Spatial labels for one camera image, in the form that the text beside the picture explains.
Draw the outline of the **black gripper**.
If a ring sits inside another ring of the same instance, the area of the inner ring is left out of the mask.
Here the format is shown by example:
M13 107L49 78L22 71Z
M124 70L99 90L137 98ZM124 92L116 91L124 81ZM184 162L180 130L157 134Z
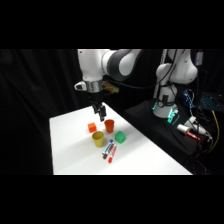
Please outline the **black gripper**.
M106 108L102 105L103 102L103 92L97 92L97 93L89 93L89 101L93 105L94 113L99 113L100 121L103 122L106 115Z

